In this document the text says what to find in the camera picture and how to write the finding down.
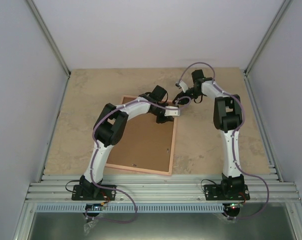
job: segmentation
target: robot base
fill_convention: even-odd
[[[102,187],[108,187],[115,189],[116,185],[101,185]],[[88,191],[85,191],[82,185],[75,185],[73,187],[75,193],[72,194],[71,199],[74,201],[114,201],[116,199],[116,191],[108,189],[100,189],[96,197],[93,197]]]
[[[241,192],[245,196],[245,200],[250,200],[250,194],[248,190],[248,186],[244,185],[244,189],[241,191],[228,192],[228,195],[223,193],[221,185],[208,184],[203,185],[205,199],[207,201],[244,201],[244,198],[239,192]]]

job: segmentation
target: beige stone tabletop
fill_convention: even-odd
[[[190,69],[183,80],[192,86]],[[180,90],[175,86],[183,68],[76,69],[71,73],[58,117],[44,174],[81,175],[88,167],[93,151],[93,126],[107,103],[117,105],[122,95],[138,96],[156,85],[173,99]],[[240,164],[254,174],[268,174],[269,163],[254,117],[250,99],[239,68],[216,68],[216,82],[226,91],[238,94],[246,112],[239,135]],[[203,69],[212,77],[209,68]],[[172,174],[221,174],[223,146],[213,125],[214,101],[204,97],[191,103],[177,121]],[[105,168],[105,174],[135,172]]]

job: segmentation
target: white wall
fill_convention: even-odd
[[[302,197],[302,0],[293,1],[250,78],[283,176]]]
[[[0,240],[43,162],[67,77],[23,0],[0,0]]]
[[[35,0],[76,68],[245,68],[283,0]]]

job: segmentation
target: black mounting plate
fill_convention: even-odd
[[[205,199],[207,201],[216,201],[216,200],[229,200],[229,201],[244,201],[243,196],[239,194],[239,192],[235,192],[234,194],[228,194],[229,198],[226,198],[225,195],[222,193],[220,185],[214,184],[207,184],[203,185]],[[241,191],[244,196],[245,200],[250,200],[250,193],[246,194],[248,190],[248,186],[244,185],[243,191]]]
[[[101,185],[102,187],[108,187],[116,189],[116,185]],[[103,192],[105,196],[110,198],[110,201],[114,201],[116,199],[116,190],[108,190],[108,189],[100,189],[99,194],[96,196],[96,198],[92,198],[86,191],[83,190],[83,187],[81,185],[74,185],[73,191],[76,193],[72,193],[71,199],[74,201],[107,201],[108,199],[105,199]]]

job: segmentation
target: small black cable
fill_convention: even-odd
[[[196,99],[193,99],[193,101],[194,101],[196,104],[200,104],[200,103],[202,103],[202,100],[203,100],[203,95],[201,95],[201,99],[200,99],[200,101],[199,101],[199,102],[196,102]]]
[[[210,179],[202,179],[202,181],[201,181],[200,185],[201,185],[201,189],[202,189],[202,191],[203,191],[203,192],[205,192],[204,188],[202,187],[202,182],[203,182],[204,180],[206,180],[206,181],[209,181],[209,182],[213,183],[213,184],[214,184],[214,185],[216,185],[218,188],[221,188],[221,186],[220,186],[220,185],[218,185],[218,184],[217,184],[215,181],[212,181],[212,180],[210,180]]]
[[[75,191],[71,191],[71,190],[69,190],[69,189],[67,188],[67,186],[68,186],[69,183],[75,183],[75,182],[79,182],[79,180],[71,180],[71,181],[67,182],[66,185],[65,185],[65,190],[67,190],[67,191],[70,192],[70,193],[76,194]],[[89,196],[91,195],[91,193],[90,193],[87,189],[85,189],[82,185],[79,184],[78,186],[81,187],[82,190],[84,190]]]
[[[67,182],[66,185],[65,185],[65,190],[67,190],[67,191],[70,192],[70,193],[76,194],[75,191],[71,191],[71,190],[69,190],[69,189],[67,188],[67,186],[68,186],[69,183],[74,183],[74,182],[79,182],[79,180],[71,180],[71,181]]]
[[[164,104],[168,101],[168,98],[169,98],[169,94],[168,92],[166,92],[166,100],[164,101]]]

